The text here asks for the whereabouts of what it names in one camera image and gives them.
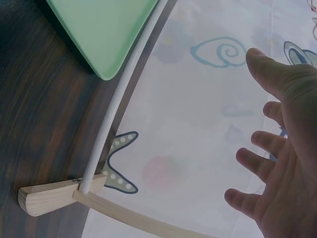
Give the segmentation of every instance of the pink circle print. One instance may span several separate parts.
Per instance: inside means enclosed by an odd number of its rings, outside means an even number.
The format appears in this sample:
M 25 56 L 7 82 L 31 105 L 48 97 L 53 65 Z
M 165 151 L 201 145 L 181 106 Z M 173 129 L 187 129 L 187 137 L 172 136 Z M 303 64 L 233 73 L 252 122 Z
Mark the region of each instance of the pink circle print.
M 142 170 L 142 180 L 147 188 L 160 192 L 174 189 L 180 181 L 181 168 L 173 158 L 156 156 Z

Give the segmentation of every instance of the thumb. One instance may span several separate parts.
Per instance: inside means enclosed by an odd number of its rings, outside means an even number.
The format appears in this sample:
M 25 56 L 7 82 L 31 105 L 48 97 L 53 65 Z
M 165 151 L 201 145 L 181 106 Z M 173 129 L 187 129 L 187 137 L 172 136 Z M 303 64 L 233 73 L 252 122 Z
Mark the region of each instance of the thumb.
M 281 100 L 290 66 L 276 62 L 256 48 L 248 50 L 246 61 L 252 77 L 259 85 Z

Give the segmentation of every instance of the fingernail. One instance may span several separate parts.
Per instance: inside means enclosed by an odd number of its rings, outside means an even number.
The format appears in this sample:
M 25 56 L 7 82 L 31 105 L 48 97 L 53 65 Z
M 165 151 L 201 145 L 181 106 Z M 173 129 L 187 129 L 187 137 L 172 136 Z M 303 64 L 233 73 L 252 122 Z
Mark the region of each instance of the fingernail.
M 257 48 L 249 49 L 249 53 L 253 54 L 253 55 L 256 55 L 256 56 L 265 56 L 265 54 L 262 51 L 260 51 L 259 49 L 257 49 Z

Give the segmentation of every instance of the light wood piece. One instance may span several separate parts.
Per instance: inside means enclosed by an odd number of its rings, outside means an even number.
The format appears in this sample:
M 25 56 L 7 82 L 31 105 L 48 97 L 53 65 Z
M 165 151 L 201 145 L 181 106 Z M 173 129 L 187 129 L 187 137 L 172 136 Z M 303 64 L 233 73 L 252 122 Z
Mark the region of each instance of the light wood piece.
M 72 179 L 22 187 L 18 192 L 18 202 L 21 208 L 33 217 L 55 211 L 76 202 L 72 196 L 74 191 L 78 189 L 80 180 L 81 179 Z M 98 192 L 102 189 L 105 182 L 105 175 L 95 175 L 90 187 L 90 192 Z
M 74 191 L 73 198 L 108 217 L 159 237 L 215 238 L 155 220 L 110 202 L 91 192 L 88 194 L 82 194 L 80 191 L 76 190 Z

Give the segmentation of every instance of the white fabric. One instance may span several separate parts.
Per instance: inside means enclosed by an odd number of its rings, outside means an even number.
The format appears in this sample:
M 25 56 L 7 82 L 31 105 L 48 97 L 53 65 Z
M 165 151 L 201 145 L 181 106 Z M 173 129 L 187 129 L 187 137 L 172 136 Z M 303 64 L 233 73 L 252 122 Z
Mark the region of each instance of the white fabric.
M 247 147 L 268 158 L 250 143 L 251 134 L 281 132 L 262 114 L 274 98 L 250 76 L 244 48 L 257 47 L 287 64 L 286 41 L 316 52 L 314 16 L 304 0 L 179 0 L 117 133 L 136 131 L 139 137 L 111 158 L 138 192 L 105 187 L 99 195 L 215 237 L 263 237 L 255 222 L 223 198 L 230 187 L 263 192 L 264 184 L 236 162 L 235 153 Z M 220 54 L 221 44 L 234 45 L 238 55 L 225 56 L 226 50 L 235 55 L 230 46 Z M 90 210 L 82 237 L 155 236 Z

